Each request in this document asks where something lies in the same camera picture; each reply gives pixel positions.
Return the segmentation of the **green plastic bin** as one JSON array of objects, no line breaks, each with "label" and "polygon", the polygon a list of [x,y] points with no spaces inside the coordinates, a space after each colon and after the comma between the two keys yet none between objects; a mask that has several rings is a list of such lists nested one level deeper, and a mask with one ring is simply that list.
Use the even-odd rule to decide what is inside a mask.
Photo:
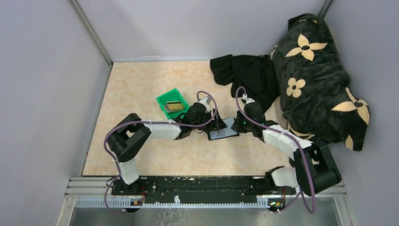
[{"label": "green plastic bin", "polygon": [[168,120],[186,113],[189,109],[188,103],[177,88],[156,97],[156,101]]}]

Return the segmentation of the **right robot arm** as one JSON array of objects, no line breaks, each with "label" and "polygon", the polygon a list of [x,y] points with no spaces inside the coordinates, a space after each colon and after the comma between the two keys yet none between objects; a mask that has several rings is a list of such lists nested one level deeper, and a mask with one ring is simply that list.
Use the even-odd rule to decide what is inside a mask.
[{"label": "right robot arm", "polygon": [[278,166],[265,173],[265,189],[271,194],[277,194],[283,187],[292,187],[312,196],[342,181],[327,144],[300,138],[275,121],[267,120],[260,104],[252,99],[244,101],[232,129],[252,133],[290,158],[292,168]]}]

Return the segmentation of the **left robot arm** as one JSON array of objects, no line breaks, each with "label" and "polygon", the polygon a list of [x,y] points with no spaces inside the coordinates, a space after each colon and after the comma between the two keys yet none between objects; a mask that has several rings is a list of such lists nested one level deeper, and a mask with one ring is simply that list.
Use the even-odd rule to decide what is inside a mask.
[{"label": "left robot arm", "polygon": [[141,189],[135,157],[147,140],[180,140],[194,130],[210,133],[225,128],[227,124],[216,108],[210,110],[206,104],[196,102],[187,112],[168,121],[144,121],[131,113],[106,135],[104,147],[116,161],[122,188],[135,195]]}]

